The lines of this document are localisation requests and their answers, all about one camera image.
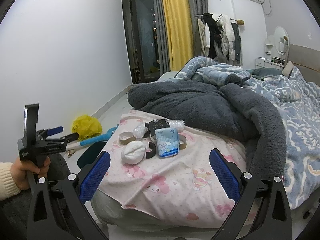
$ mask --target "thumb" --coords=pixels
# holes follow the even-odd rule
[[[22,170],[24,171],[31,171],[33,173],[40,172],[40,169],[37,166],[35,166],[35,164],[30,160],[26,160],[21,163],[22,163]]]

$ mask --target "person's hand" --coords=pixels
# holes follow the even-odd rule
[[[27,190],[30,188],[30,185],[27,179],[26,172],[31,171],[33,173],[39,174],[38,178],[46,178],[50,163],[51,161],[49,157],[47,157],[44,161],[44,166],[40,169],[37,166],[35,166],[34,163],[30,160],[21,161],[20,158],[17,158],[10,168],[13,181],[20,190]]]

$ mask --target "metal bolt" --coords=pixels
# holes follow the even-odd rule
[[[275,177],[274,180],[275,180],[276,183],[280,183],[281,182],[281,179],[279,177]]]
[[[44,183],[45,182],[45,178],[44,177],[41,177],[40,179],[39,179],[39,183]]]
[[[68,176],[68,180],[74,180],[76,177],[77,177],[76,174],[70,174]]]
[[[244,176],[246,179],[251,179],[251,178],[252,178],[251,173],[248,173],[248,172],[245,172],[245,173],[243,174],[243,176]]]

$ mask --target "baseboard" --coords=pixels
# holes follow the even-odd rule
[[[111,106],[113,106],[121,97],[123,97],[130,89],[132,85],[128,86],[117,94],[114,98],[108,101],[103,107],[101,107],[97,112],[95,112],[92,117],[99,119]]]

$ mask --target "cream knit sweater sleeve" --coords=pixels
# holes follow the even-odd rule
[[[11,176],[11,165],[12,163],[0,163],[0,201],[20,193]]]

